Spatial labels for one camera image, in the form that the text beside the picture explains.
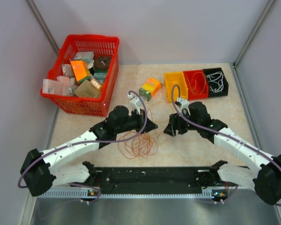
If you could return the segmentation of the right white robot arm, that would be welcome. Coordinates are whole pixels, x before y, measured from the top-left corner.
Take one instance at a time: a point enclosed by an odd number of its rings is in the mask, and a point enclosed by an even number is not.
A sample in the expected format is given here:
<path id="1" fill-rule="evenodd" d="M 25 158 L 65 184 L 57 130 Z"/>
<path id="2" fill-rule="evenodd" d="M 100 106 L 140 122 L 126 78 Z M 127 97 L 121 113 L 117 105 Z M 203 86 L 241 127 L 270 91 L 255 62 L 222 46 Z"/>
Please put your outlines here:
<path id="1" fill-rule="evenodd" d="M 227 124 L 212 119 L 202 102 L 190 103 L 179 97 L 173 105 L 176 113 L 170 115 L 165 134 L 176 136 L 195 130 L 202 138 L 224 148 L 245 163 L 245 167 L 240 167 L 226 161 L 217 162 L 210 168 L 209 180 L 212 184 L 218 186 L 223 182 L 231 182 L 254 191 L 269 205 L 279 203 L 281 154 L 273 156 L 237 136 Z"/>

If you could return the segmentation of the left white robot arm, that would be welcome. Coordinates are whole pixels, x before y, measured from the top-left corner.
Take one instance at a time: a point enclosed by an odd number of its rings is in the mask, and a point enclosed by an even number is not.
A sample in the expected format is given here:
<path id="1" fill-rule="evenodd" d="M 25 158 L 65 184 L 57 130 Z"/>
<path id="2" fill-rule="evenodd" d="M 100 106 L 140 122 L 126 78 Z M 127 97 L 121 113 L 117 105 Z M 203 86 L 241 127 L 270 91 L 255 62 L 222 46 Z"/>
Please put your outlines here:
<path id="1" fill-rule="evenodd" d="M 21 180 L 33 197 L 44 194 L 53 186 L 67 183 L 92 186 L 97 175 L 91 163 L 83 162 L 69 167 L 65 165 L 88 152 L 117 143 L 118 134 L 134 130 L 139 135 L 157 128 L 158 125 L 148 118 L 145 110 L 130 112 L 125 106 L 116 106 L 105 120 L 77 138 L 49 150 L 30 150 L 20 169 Z"/>

